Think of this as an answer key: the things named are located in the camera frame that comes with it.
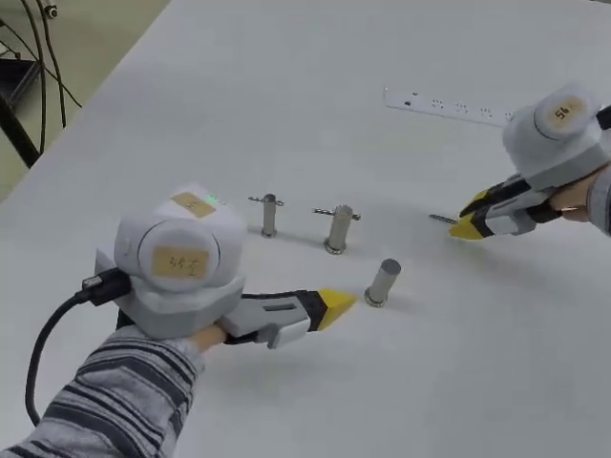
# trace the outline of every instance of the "gray striped sleeve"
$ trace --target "gray striped sleeve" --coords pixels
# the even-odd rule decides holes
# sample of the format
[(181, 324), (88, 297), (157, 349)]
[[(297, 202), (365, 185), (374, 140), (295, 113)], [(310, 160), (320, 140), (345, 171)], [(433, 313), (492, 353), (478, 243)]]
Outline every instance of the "gray striped sleeve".
[(587, 207), (590, 222), (611, 236), (611, 167), (602, 172), (590, 186)]
[(186, 339), (113, 334), (53, 399), (40, 425), (0, 458), (171, 456), (203, 360)]

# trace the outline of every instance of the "power strip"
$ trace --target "power strip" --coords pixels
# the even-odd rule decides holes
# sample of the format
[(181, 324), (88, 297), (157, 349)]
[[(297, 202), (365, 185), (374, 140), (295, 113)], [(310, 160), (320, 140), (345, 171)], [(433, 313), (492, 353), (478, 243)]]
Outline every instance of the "power strip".
[(496, 127), (504, 127), (514, 115), (514, 112), (502, 108), (478, 107), (464, 102), (428, 97), (419, 93), (390, 91), (389, 88), (384, 88), (384, 101), (390, 108)]

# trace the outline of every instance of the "handwritten label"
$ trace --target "handwritten label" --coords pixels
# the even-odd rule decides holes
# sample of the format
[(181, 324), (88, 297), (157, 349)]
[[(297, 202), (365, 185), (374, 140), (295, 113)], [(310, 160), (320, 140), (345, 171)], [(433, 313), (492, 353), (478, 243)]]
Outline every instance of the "handwritten label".
[(176, 246), (153, 249), (153, 275), (170, 279), (203, 279), (206, 276), (208, 252)]
[(575, 95), (564, 97), (554, 105), (547, 115), (547, 120), (555, 129), (562, 129), (577, 115), (585, 113), (585, 103)]
[(203, 218), (217, 211), (208, 202), (205, 202), (192, 193), (180, 193), (172, 197), (172, 200), (185, 210), (191, 212), (195, 218)]

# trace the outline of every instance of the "black cable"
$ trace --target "black cable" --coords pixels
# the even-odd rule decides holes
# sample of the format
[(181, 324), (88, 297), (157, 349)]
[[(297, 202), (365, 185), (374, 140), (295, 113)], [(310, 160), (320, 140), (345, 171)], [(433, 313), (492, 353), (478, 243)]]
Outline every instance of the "black cable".
[(117, 268), (106, 270), (84, 280), (81, 290), (62, 303), (47, 320), (36, 338), (30, 357), (30, 365), (28, 366), (28, 377), (26, 378), (26, 410), (35, 427), (40, 423), (40, 415), (38, 415), (34, 403), (36, 377), (38, 376), (42, 352), (53, 329), (64, 315), (77, 305), (84, 302), (91, 302), (95, 306), (102, 305), (129, 294), (131, 290), (132, 285), (127, 274)]
[(45, 7), (42, 5), (41, 0), (36, 0), (36, 5), (38, 5), (38, 9), (40, 10), (40, 15), (42, 17), (42, 27), (45, 33), (45, 41), (47, 42), (47, 49), (49, 50), (49, 55), (51, 56), (51, 61), (53, 62), (53, 68), (55, 69), (55, 74), (57, 75), (57, 86), (59, 88), (59, 110), (61, 112), (61, 125), (64, 129), (66, 129), (66, 100), (64, 98), (64, 85), (61, 82), (61, 72), (59, 71), (59, 64), (57, 63), (57, 57), (55, 57), (55, 51), (53, 50), (53, 45), (51, 44), (51, 32), (49, 31), (49, 20), (47, 19), (47, 13), (45, 13)]
[(23, 4), (23, 8), (28, 15), (28, 19), (30, 20), (30, 25), (32, 26), (32, 33), (34, 35), (34, 41), (36, 42), (36, 50), (38, 51), (38, 64), (41, 67), (40, 72), (40, 96), (41, 100), (41, 120), (40, 120), (40, 147), (38, 148), (38, 154), (42, 156), (45, 152), (45, 141), (47, 137), (47, 77), (44, 72), (45, 68), (45, 54), (42, 51), (42, 43), (40, 42), (40, 34), (38, 33), (38, 28), (36, 27), (36, 21), (34, 20), (34, 16), (32, 14), (32, 10), (28, 5), (26, 0), (21, 0)]
[[(19, 35), (19, 33), (17, 33), (17, 31), (12, 28), (9, 24), (7, 24), (6, 22), (4, 22), (4, 20), (2, 20), (2, 24), (7, 28), (7, 30), (12, 33), (15, 38), (17, 38), (21, 44), (24, 46), (24, 48), (30, 53), (30, 55), (36, 59), (36, 61), (38, 61), (36, 54), (34, 54), (34, 51), (32, 51), (32, 48), (30, 47), (30, 45), (26, 42), (26, 40), (24, 40), (21, 35)], [(13, 53), (13, 55), (15, 55), (16, 58), (17, 55), (19, 54), (19, 52), (16, 52), (14, 50), (12, 50), (9, 46), (7, 46), (6, 43), (0, 41), (0, 43), (2, 43), (3, 45), (5, 45), (7, 47), (7, 49)], [(53, 73), (51, 70), (49, 70), (49, 67), (45, 66), (45, 71), (49, 74), (49, 76), (51, 78), (53, 78), (55, 81), (57, 81), (57, 83), (59, 84), (59, 80), (57, 79), (57, 76), (55, 76), (55, 73)], [(68, 87), (62, 82), (61, 86), (64, 88), (65, 93), (68, 95), (69, 98), (72, 99), (72, 101), (74, 102), (74, 105), (76, 105), (78, 108), (83, 108), (83, 106), (80, 104), (80, 102), (76, 99), (76, 97), (74, 96), (74, 94), (70, 91), (70, 89), (68, 89)]]
[(40, 357), (42, 356), (42, 350), (47, 343), (47, 339), (51, 335), (51, 332), (55, 328), (55, 326), (59, 323), (64, 315), (66, 315), (70, 310), (75, 308), (77, 305), (84, 303), (86, 301), (82, 300), (82, 297), (78, 296), (78, 293), (69, 298), (67, 301), (62, 303), (57, 310), (51, 315), (49, 320), (45, 323), (40, 334), (38, 334), (38, 338), (36, 339), (36, 343), (34, 344), (34, 349), (32, 350), (32, 357), (30, 358), (30, 366), (28, 367), (28, 377), (26, 379), (26, 410), (28, 411), (28, 416), (35, 427), (40, 423), (40, 415), (36, 411), (36, 406), (34, 404), (34, 391), (36, 390), (36, 377), (38, 376), (38, 367), (40, 366)]

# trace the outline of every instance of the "hand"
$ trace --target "hand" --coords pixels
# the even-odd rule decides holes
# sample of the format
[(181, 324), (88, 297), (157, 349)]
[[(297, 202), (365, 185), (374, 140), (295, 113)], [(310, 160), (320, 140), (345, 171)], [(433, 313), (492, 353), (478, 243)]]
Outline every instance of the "hand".
[(590, 218), (587, 209), (587, 197), (590, 186), (609, 164), (601, 167), (593, 174), (560, 188), (551, 198), (550, 204), (555, 210), (562, 212), (565, 219), (586, 222)]
[(200, 352), (204, 352), (214, 345), (222, 344), (227, 339), (225, 331), (213, 324), (201, 331), (196, 332), (189, 340), (193, 342)]

